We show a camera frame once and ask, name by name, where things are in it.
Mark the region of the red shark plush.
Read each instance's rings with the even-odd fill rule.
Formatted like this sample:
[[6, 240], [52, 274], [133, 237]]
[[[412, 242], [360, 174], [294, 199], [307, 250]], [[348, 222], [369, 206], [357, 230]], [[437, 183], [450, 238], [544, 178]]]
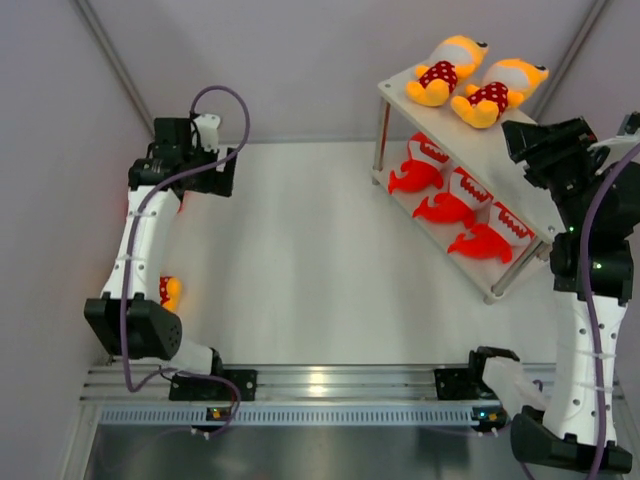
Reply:
[[440, 189], [444, 185], [443, 169], [450, 157], [423, 132], [417, 132], [407, 142], [408, 158], [401, 164], [399, 176], [389, 174], [387, 190], [418, 193], [430, 186]]
[[488, 221], [477, 223], [468, 233], [459, 234], [447, 249], [474, 260], [498, 259], [510, 263], [514, 250], [528, 246], [535, 234], [501, 202], [494, 202]]
[[478, 211], [492, 200], [493, 195], [485, 187], [462, 167], [456, 167], [450, 174], [447, 190], [436, 194], [432, 200], [425, 197], [412, 217], [436, 224], [461, 222], [470, 229], [476, 223]]

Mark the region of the red shark plush back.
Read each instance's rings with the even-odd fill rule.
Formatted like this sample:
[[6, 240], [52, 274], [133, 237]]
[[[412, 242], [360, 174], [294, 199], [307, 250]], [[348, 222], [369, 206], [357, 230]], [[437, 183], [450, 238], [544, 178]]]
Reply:
[[399, 176], [389, 174], [387, 190], [418, 193], [430, 186], [440, 189], [444, 185], [443, 169], [450, 157], [423, 132], [417, 132], [407, 142], [408, 158], [401, 164]]

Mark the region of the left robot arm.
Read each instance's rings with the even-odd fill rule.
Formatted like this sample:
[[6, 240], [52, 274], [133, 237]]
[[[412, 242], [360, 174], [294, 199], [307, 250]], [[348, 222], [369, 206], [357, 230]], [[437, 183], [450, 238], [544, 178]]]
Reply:
[[99, 296], [84, 306], [85, 319], [109, 355], [155, 359], [193, 372], [192, 388], [209, 400], [225, 390], [222, 360], [215, 349], [185, 336], [177, 314], [182, 284], [161, 273], [162, 260], [185, 194], [231, 196], [236, 162], [169, 185], [163, 182], [217, 161], [220, 124], [215, 114], [155, 119], [155, 138], [146, 157], [128, 171], [126, 223], [113, 269]]

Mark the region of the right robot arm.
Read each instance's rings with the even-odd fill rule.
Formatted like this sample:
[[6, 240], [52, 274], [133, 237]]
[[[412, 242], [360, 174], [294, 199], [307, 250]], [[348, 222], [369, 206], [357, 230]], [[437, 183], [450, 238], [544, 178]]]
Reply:
[[547, 190], [564, 231], [549, 256], [558, 324], [556, 377], [550, 396], [504, 351], [466, 373], [475, 395], [497, 396], [510, 419], [514, 457], [576, 472], [627, 474], [633, 456], [617, 440], [613, 381], [621, 323], [631, 300], [629, 236], [639, 222], [639, 116], [598, 140], [586, 120], [550, 125], [507, 121], [510, 159]]

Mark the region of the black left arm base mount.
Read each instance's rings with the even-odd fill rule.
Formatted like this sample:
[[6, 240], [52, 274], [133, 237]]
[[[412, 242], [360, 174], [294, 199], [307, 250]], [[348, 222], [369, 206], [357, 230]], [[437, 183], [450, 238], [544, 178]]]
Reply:
[[[240, 392], [240, 400], [255, 400], [258, 371], [254, 369], [227, 369], [223, 378], [235, 385]], [[170, 401], [196, 402], [236, 400], [236, 393], [226, 384], [211, 380], [175, 375], [171, 380]]]

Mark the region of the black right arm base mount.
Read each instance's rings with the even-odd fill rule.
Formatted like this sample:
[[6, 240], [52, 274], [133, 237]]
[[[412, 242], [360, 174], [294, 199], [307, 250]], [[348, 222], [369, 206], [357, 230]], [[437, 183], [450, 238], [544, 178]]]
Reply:
[[468, 368], [434, 371], [437, 397], [445, 401], [496, 400], [495, 393]]

